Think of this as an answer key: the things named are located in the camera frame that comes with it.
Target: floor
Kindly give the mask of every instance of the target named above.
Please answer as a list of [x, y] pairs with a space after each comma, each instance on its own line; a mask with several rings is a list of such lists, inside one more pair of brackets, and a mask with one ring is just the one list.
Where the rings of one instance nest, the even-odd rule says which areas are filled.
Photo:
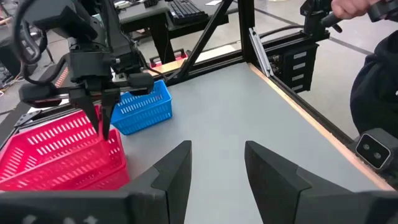
[[[300, 6], [304, 0], [268, 1], [255, 0], [256, 29], [266, 32], [290, 24], [303, 24], [304, 17], [300, 15]], [[331, 30], [332, 38], [319, 42], [311, 91], [300, 93], [321, 114], [342, 129], [347, 135], [355, 138], [358, 132], [352, 122], [349, 111], [349, 94], [356, 74], [362, 67], [364, 58], [370, 54], [377, 43], [398, 29], [398, 24], [390, 21], [371, 23], [364, 16], [351, 21], [341, 22], [343, 33], [338, 34]], [[273, 39], [296, 30], [288, 30], [267, 37]], [[186, 35], [171, 40], [174, 50], [184, 48], [192, 50], [199, 39], [201, 32]], [[240, 48], [238, 14], [229, 16], [229, 24], [219, 26], [206, 49], [230, 44], [235, 49]], [[55, 34], [49, 34], [49, 48], [54, 59], [58, 60], [67, 51], [67, 42]], [[157, 55], [153, 41], [144, 39], [139, 42], [145, 58]], [[35, 77], [40, 77], [43, 65], [49, 62], [46, 55], [40, 61]], [[20, 85], [14, 85], [7, 93], [0, 97], [2, 110], [11, 110], [19, 102], [18, 92]], [[6, 116], [0, 116], [0, 122]]]

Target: gray table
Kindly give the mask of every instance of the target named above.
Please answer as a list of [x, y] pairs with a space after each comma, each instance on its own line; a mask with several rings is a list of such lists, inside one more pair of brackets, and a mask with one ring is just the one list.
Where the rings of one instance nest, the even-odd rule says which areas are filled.
[[133, 179], [192, 140], [187, 224], [262, 223], [244, 163], [247, 140], [354, 192], [378, 189], [245, 63], [169, 90], [173, 118], [122, 141]]

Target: wooden table edge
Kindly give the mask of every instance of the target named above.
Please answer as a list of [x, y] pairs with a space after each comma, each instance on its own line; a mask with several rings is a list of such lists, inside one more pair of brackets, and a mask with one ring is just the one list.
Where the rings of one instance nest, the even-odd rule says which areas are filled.
[[272, 89], [274, 89], [294, 110], [296, 110], [304, 119], [306, 119], [323, 137], [325, 137], [352, 165], [361, 171], [369, 180], [374, 182], [382, 190], [395, 190], [382, 177], [377, 175], [370, 167], [365, 165], [360, 158], [350, 151], [343, 143], [326, 130], [315, 118], [309, 115], [301, 106], [299, 106], [291, 97], [283, 92], [274, 82], [269, 80], [253, 64], [248, 63], [249, 68], [260, 78], [262, 78]]

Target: black sleeve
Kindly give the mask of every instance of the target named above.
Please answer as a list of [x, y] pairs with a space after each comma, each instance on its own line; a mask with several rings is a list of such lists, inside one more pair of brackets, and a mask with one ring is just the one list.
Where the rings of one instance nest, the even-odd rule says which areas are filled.
[[382, 128], [398, 138], [398, 31], [382, 40], [351, 90], [351, 115], [359, 133]]

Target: blue basket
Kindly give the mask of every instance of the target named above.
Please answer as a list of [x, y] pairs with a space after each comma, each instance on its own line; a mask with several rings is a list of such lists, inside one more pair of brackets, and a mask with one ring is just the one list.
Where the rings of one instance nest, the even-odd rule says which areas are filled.
[[121, 95], [120, 103], [114, 108], [111, 124], [127, 135], [171, 117], [172, 96], [163, 80], [159, 80], [148, 95]]

